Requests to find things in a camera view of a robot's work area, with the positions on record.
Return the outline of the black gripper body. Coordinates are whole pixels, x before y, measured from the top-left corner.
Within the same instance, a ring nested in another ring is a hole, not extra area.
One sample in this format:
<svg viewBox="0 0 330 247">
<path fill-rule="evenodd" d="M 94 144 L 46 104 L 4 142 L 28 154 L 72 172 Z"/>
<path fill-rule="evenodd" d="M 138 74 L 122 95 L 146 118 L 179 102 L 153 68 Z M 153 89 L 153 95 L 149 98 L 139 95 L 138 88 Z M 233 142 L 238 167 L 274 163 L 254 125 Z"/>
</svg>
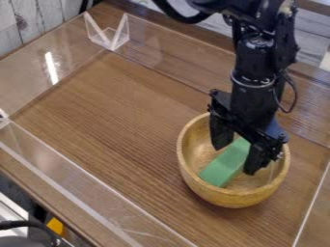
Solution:
<svg viewBox="0 0 330 247">
<path fill-rule="evenodd" d="M 277 161 L 289 136 L 281 127 L 276 112 L 286 111 L 281 105 L 286 72 L 268 76 L 246 76 L 237 69 L 231 71 L 233 91 L 210 91 L 207 106 L 210 115 L 226 121 L 229 127 L 250 144 L 261 143 L 272 160 Z"/>
</svg>

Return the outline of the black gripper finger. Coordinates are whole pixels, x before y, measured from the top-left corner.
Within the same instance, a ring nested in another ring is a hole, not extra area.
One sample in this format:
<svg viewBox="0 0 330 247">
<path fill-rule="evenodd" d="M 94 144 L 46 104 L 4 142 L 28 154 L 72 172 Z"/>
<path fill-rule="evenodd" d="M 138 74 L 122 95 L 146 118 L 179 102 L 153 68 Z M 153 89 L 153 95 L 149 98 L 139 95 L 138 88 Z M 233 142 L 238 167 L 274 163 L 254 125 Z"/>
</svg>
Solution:
<svg viewBox="0 0 330 247">
<path fill-rule="evenodd" d="M 215 115 L 210 115 L 209 125 L 211 145 L 219 151 L 233 143 L 235 133 L 229 127 L 226 121 Z"/>
<path fill-rule="evenodd" d="M 256 173 L 269 166 L 272 155 L 261 143 L 250 147 L 249 154 L 244 164 L 244 172 L 254 176 Z"/>
</svg>

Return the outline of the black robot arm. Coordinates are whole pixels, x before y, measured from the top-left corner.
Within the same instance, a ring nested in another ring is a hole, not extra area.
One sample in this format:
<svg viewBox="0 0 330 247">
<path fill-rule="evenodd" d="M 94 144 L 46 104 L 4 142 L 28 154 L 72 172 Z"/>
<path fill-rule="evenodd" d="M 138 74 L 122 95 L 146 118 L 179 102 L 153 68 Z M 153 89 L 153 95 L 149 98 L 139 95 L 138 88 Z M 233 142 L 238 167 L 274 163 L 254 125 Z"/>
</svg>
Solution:
<svg viewBox="0 0 330 247">
<path fill-rule="evenodd" d="M 187 16 L 167 0 L 153 0 L 165 14 L 186 24 L 197 24 L 222 14 L 233 28 L 235 66 L 233 90 L 210 91 L 210 138 L 215 149 L 227 147 L 241 136 L 250 144 L 244 172 L 253 175 L 282 156 L 289 136 L 276 113 L 290 113 L 284 106 L 286 86 L 294 84 L 288 68 L 297 62 L 297 0 L 186 0 L 198 13 Z"/>
</svg>

